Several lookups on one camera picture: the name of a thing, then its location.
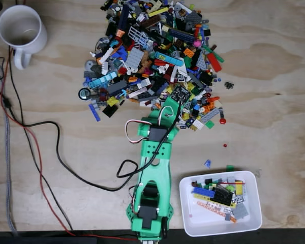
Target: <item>white wire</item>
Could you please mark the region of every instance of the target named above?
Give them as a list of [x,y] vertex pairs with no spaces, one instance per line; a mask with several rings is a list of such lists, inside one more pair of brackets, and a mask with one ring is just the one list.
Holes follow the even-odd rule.
[[147,121],[143,121],[143,120],[138,120],[138,119],[131,119],[131,120],[128,120],[124,126],[124,131],[126,133],[126,137],[127,139],[129,140],[129,142],[131,142],[132,144],[135,144],[135,143],[139,143],[140,141],[142,141],[143,139],[147,139],[146,137],[141,137],[140,139],[138,140],[131,140],[128,136],[128,124],[130,122],[136,122],[136,123],[142,123],[142,124],[147,124],[147,125],[152,125],[152,123],[150,122],[147,122]]
[[165,108],[170,108],[172,110],[172,114],[165,114],[165,116],[173,116],[174,115],[174,110],[171,106],[165,106],[161,109],[161,111],[159,112],[158,114],[158,119],[157,119],[157,122],[158,122],[158,125],[160,126],[161,125],[161,120],[162,120],[162,114],[163,114],[163,111]]

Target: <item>red wire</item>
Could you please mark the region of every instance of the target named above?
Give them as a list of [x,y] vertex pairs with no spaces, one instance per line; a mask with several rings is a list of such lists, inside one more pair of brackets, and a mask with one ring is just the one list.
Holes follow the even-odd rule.
[[[12,53],[12,49],[9,53],[9,56],[8,56],[8,60],[10,59],[11,57],[11,53]],[[16,124],[18,124],[19,126],[23,127],[25,130],[27,130],[31,136],[33,137],[34,139],[34,142],[35,142],[35,145],[36,145],[36,149],[38,151],[38,155],[39,155],[39,161],[40,161],[40,188],[41,188],[41,192],[51,210],[51,212],[53,213],[53,215],[56,217],[56,219],[59,221],[59,223],[61,224],[61,226],[64,228],[64,230],[69,234],[69,235],[72,235],[72,236],[76,236],[74,233],[70,232],[66,226],[64,225],[64,223],[62,222],[62,220],[59,218],[59,216],[55,213],[53,207],[51,206],[50,204],[50,201],[48,200],[46,194],[45,194],[45,191],[44,191],[44,188],[43,188],[43,182],[42,182],[42,171],[43,171],[43,167],[42,167],[42,157],[41,157],[41,152],[40,152],[40,147],[39,147],[39,144],[37,142],[37,139],[36,139],[36,136],[35,134],[28,128],[28,127],[25,127],[23,126],[21,123],[19,123],[18,121],[14,120],[6,111],[6,108],[4,107],[4,104],[3,104],[3,91],[4,91],[4,87],[5,87],[5,83],[6,83],[6,78],[7,78],[7,70],[8,70],[8,65],[9,65],[9,61],[7,61],[6,63],[6,70],[5,70],[5,75],[4,75],[4,80],[3,80],[3,83],[2,83],[2,87],[1,87],[1,94],[0,94],[0,103],[1,103],[1,106],[2,106],[2,109],[4,110],[6,116],[11,119],[13,122],[15,122]],[[138,239],[135,239],[135,238],[123,238],[123,237],[116,237],[116,236],[101,236],[101,235],[94,235],[94,234],[85,234],[83,236],[94,236],[94,237],[99,237],[99,238],[110,238],[110,239],[119,239],[119,240],[138,240]]]

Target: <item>gray cable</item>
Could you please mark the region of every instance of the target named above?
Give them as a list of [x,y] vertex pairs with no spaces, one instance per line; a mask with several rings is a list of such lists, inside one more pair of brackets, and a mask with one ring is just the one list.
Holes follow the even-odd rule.
[[14,236],[18,236],[17,229],[12,220],[11,213],[11,164],[10,164],[10,123],[9,118],[4,113],[5,120],[5,149],[6,149],[6,165],[7,165],[7,188],[6,188],[6,215],[8,226]]

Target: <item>wooden table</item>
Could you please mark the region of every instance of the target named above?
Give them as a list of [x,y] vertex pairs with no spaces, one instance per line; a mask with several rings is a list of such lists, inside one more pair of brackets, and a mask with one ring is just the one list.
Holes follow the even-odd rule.
[[[25,71],[14,68],[13,73],[27,123],[58,122],[63,160],[88,180],[119,186],[122,180],[115,174],[120,163],[138,161],[141,148],[126,140],[124,124],[148,115],[149,109],[126,101],[112,118],[101,115],[97,123],[77,96],[84,63],[91,59],[89,52],[107,27],[102,2],[28,0],[41,15],[49,40]],[[214,94],[221,97],[227,123],[216,123],[211,130],[180,131],[174,140],[170,227],[183,227],[178,183],[184,176],[224,171],[226,165],[234,165],[257,176],[262,227],[305,228],[305,0],[192,2],[210,20],[210,44],[217,44],[216,51],[225,59],[220,73],[223,81]],[[5,1],[5,7],[13,4]],[[7,49],[0,39],[0,55],[7,56]],[[227,90],[224,81],[234,83],[234,89]],[[7,96],[18,114],[9,78]],[[82,183],[56,158],[55,127],[39,126],[34,132],[44,175],[74,229],[129,229],[128,187],[109,193]],[[135,132],[136,127],[130,128],[132,135]],[[7,231],[3,139],[0,107],[0,231]],[[39,174],[24,132],[13,123],[11,157],[17,229],[61,230],[40,192]],[[210,170],[203,165],[207,159],[212,161]]]

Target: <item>white plastic tray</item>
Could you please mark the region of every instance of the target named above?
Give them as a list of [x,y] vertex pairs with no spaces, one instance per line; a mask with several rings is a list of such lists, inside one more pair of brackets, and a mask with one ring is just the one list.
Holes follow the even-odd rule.
[[[208,178],[226,179],[231,176],[245,183],[243,198],[245,200],[244,205],[249,212],[248,216],[237,220],[236,223],[225,221],[224,217],[198,206],[196,204],[198,199],[195,199],[191,194],[193,190],[191,182],[193,181],[204,182]],[[232,171],[185,177],[179,183],[179,193],[184,229],[189,236],[196,237],[251,231],[259,229],[262,225],[258,188],[255,176],[250,171]]]

